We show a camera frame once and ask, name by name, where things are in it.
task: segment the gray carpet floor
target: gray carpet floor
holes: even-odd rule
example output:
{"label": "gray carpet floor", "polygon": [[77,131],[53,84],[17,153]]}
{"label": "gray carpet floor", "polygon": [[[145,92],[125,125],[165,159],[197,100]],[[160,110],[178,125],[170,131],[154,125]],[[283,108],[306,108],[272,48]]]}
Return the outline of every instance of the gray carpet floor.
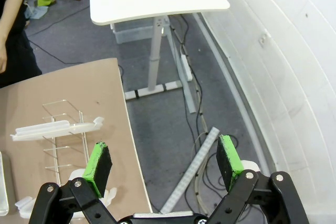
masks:
{"label": "gray carpet floor", "polygon": [[[239,141],[241,159],[258,163],[256,152],[244,121],[226,80],[192,15],[185,15],[190,30],[186,46],[192,67],[203,88],[203,108],[206,123],[231,134]],[[176,18],[172,24],[181,33]],[[148,76],[149,39],[118,45],[109,26],[96,26],[90,20],[89,0],[57,0],[40,20],[32,20],[27,36],[43,73],[74,65],[114,57],[124,69],[124,90],[146,86]],[[177,80],[176,67],[166,38],[162,40],[158,83]],[[188,167],[193,139],[188,128],[182,90],[160,93],[127,102],[134,140],[146,187],[152,204],[161,209]],[[196,134],[196,115],[188,115]],[[215,158],[208,165],[208,174],[216,187],[220,177]],[[218,191],[222,196],[225,191]],[[220,198],[203,184],[201,195],[213,210]],[[193,190],[187,193],[194,210],[197,204]],[[182,197],[174,210],[188,210]],[[262,223],[261,213],[252,209],[241,223]]]}

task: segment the screw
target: screw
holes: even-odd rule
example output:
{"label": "screw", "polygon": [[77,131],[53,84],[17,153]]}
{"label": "screw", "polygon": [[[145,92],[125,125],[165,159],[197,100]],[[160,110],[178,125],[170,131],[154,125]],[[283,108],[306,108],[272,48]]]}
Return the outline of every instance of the screw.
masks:
{"label": "screw", "polygon": [[254,177],[254,175],[253,175],[253,173],[247,173],[245,175],[245,177],[248,178],[248,179],[252,179]]}
{"label": "screw", "polygon": [[81,181],[79,181],[79,180],[75,182],[75,186],[76,186],[76,187],[80,187],[80,186],[81,186],[81,184],[82,184],[82,182],[81,182]]}
{"label": "screw", "polygon": [[47,191],[48,192],[51,192],[51,191],[53,191],[54,190],[54,188],[52,187],[52,186],[49,186],[48,188],[47,188]]}
{"label": "screw", "polygon": [[283,181],[283,176],[280,174],[278,174],[275,178],[277,181]]}
{"label": "screw", "polygon": [[198,221],[197,224],[205,224],[205,223],[206,223],[206,220],[205,219],[201,219],[201,220]]}

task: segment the wooden board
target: wooden board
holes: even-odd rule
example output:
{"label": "wooden board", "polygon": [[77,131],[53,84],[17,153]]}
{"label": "wooden board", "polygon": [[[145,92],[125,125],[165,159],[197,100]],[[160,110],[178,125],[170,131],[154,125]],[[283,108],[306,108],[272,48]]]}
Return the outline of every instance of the wooden board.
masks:
{"label": "wooden board", "polygon": [[[135,212],[150,212],[116,59],[61,69],[0,89],[0,151],[10,157],[17,199],[35,198],[40,186],[56,182],[56,176],[45,169],[54,165],[53,158],[43,151],[51,148],[51,143],[47,140],[13,142],[10,134],[14,134],[18,127],[44,123],[42,117],[48,113],[42,104],[63,99],[83,112],[85,122],[92,122],[98,116],[105,118],[101,130],[87,134],[87,141],[89,153],[98,141],[106,142],[109,147],[113,166],[107,189],[116,187],[118,190],[108,207],[113,216],[119,220]],[[52,113],[67,110],[65,113],[70,114],[71,106],[50,108],[55,110]],[[57,145],[69,145],[82,151],[81,139],[76,136],[57,138]],[[78,151],[58,151],[59,165],[85,167],[84,155]],[[66,183],[76,166],[60,168],[62,183]],[[28,223],[28,220],[21,219],[16,213],[0,217],[0,223],[20,224]]]}

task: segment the metal strip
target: metal strip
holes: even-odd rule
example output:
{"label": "metal strip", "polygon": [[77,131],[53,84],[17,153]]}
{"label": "metal strip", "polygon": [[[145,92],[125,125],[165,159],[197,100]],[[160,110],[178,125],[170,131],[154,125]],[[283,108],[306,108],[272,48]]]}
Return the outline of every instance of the metal strip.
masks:
{"label": "metal strip", "polygon": [[185,96],[185,100],[186,100],[186,103],[187,103],[189,113],[190,114],[191,113],[196,113],[195,103],[194,103],[193,97],[192,97],[191,92],[190,92],[188,81],[186,79],[186,73],[183,70],[181,60],[178,57],[180,55],[180,53],[178,52],[178,50],[176,48],[176,45],[175,45],[174,40],[173,40],[172,32],[170,31],[170,29],[167,29],[167,39],[168,39],[168,42],[169,42],[169,45],[170,45],[170,48],[171,48],[171,51],[172,51],[172,54],[173,54],[173,57],[174,57],[174,61],[176,63],[179,78],[180,78],[181,83],[182,83],[183,93],[184,93],[184,96]]}

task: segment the metal table leg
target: metal table leg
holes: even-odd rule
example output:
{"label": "metal table leg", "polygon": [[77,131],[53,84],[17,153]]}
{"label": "metal table leg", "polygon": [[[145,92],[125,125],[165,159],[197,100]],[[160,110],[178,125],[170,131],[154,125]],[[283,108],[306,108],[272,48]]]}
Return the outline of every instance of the metal table leg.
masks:
{"label": "metal table leg", "polygon": [[151,47],[151,55],[149,58],[149,73],[148,73],[149,91],[154,90],[156,86],[156,80],[160,62],[160,48],[161,48],[163,20],[164,20],[163,16],[154,18],[152,47]]}

